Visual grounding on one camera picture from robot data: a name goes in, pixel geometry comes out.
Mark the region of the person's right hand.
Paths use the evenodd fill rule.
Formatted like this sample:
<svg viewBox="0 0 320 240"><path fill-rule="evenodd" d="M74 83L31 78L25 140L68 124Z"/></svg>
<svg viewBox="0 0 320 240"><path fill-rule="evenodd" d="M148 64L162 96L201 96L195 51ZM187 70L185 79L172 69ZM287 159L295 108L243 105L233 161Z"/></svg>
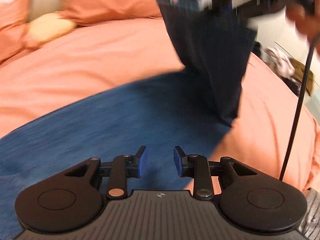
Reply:
<svg viewBox="0 0 320 240"><path fill-rule="evenodd" d="M297 31L311 43L319 33L319 0L315 0L315 14L309 15L301 5L286 8L286 17L293 22Z"/></svg>

